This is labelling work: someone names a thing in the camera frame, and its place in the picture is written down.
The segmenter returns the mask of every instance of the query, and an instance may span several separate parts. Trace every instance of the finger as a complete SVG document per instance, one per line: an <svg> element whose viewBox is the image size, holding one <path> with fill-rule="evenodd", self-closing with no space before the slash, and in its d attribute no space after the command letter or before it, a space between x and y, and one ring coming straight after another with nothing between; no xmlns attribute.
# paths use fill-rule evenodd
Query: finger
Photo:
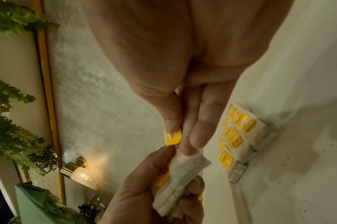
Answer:
<svg viewBox="0 0 337 224"><path fill-rule="evenodd" d="M197 149L191 145L190 135L198 119L198 111L204 86L187 88L184 96L184 118L180 151L185 155L193 155Z"/></svg>
<svg viewBox="0 0 337 224"><path fill-rule="evenodd" d="M133 193L147 190L155 181L162 168L166 167L174 153L174 146L164 146L151 153L126 178L122 187Z"/></svg>
<svg viewBox="0 0 337 224"><path fill-rule="evenodd" d="M193 127L190 142L195 148L203 148L214 135L220 117L228 104L237 80L207 84L199 107L198 120Z"/></svg>
<svg viewBox="0 0 337 224"><path fill-rule="evenodd" d="M206 83L228 82L238 78L251 64L220 67L191 60L183 83L185 86L199 86Z"/></svg>
<svg viewBox="0 0 337 224"><path fill-rule="evenodd" d="M142 91L133 91L149 102L161 115L164 120L165 130L167 133L174 133L182 125L182 106L181 100L176 92L169 94L147 93Z"/></svg>
<svg viewBox="0 0 337 224"><path fill-rule="evenodd" d="M197 198L199 198L205 188L205 183L203 181L203 178L201 176L196 176L188 185L187 190L195 195Z"/></svg>
<svg viewBox="0 0 337 224"><path fill-rule="evenodd" d="M202 203L195 196L182 197L178 200L178 208L185 216L187 224L201 224L204 218Z"/></svg>

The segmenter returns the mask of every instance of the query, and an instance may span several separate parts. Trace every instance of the green plant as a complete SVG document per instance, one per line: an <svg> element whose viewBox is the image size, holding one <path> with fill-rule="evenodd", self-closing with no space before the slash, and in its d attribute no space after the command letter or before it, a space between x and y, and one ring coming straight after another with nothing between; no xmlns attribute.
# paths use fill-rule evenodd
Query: green plant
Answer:
<svg viewBox="0 0 337 224"><path fill-rule="evenodd" d="M59 25L49 22L31 8L0 0L0 34L24 33L46 27L58 28ZM40 175L57 169L58 160L54 152L40 146L44 139L4 116L10 111L11 99L24 103L35 100L34 96L25 95L0 79L0 159L14 160L24 170L33 169Z"/></svg>

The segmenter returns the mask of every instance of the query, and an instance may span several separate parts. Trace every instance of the green fabric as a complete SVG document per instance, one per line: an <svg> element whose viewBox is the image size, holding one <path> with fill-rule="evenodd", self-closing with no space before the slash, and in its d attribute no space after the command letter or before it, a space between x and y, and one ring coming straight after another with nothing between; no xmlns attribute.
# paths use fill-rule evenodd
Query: green fabric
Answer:
<svg viewBox="0 0 337 224"><path fill-rule="evenodd" d="M63 206L49 190L31 182L16 185L16 195L22 224L91 224L76 211Z"/></svg>

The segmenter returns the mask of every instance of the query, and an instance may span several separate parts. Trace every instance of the wall sconce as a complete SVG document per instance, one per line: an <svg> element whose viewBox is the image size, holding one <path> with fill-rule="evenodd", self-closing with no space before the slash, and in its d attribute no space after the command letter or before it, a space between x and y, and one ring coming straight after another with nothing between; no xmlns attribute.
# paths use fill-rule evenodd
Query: wall sconce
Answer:
<svg viewBox="0 0 337 224"><path fill-rule="evenodd" d="M87 166L87 161L83 157L76 159L76 163L70 162L65 164L60 170L60 172L80 184L85 185L93 190L99 187L100 177L93 172L85 169Z"/></svg>

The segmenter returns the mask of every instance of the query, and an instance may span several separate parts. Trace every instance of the wooden beam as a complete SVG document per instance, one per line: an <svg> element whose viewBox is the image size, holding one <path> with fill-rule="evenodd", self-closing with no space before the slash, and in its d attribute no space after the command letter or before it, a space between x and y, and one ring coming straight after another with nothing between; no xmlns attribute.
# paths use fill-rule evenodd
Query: wooden beam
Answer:
<svg viewBox="0 0 337 224"><path fill-rule="evenodd" d="M33 0L33 9L38 12L45 14L43 1L42 0ZM61 164L61 149L59 145L59 135L58 135L58 126L55 115L55 107L54 107L54 99L52 94L51 87L51 77L50 77L50 69L49 69L49 60L48 60L48 47L47 47L47 38L45 35L45 31L38 30L37 31L37 45L40 57L41 64L41 73L43 76L43 86L45 92L45 100L47 101L48 107L48 115L50 121L51 135L53 139L53 145L51 145L51 149L57 154L58 160ZM59 170L59 183L60 183L60 202L65 204L65 194L64 194L64 179L60 174Z"/></svg>

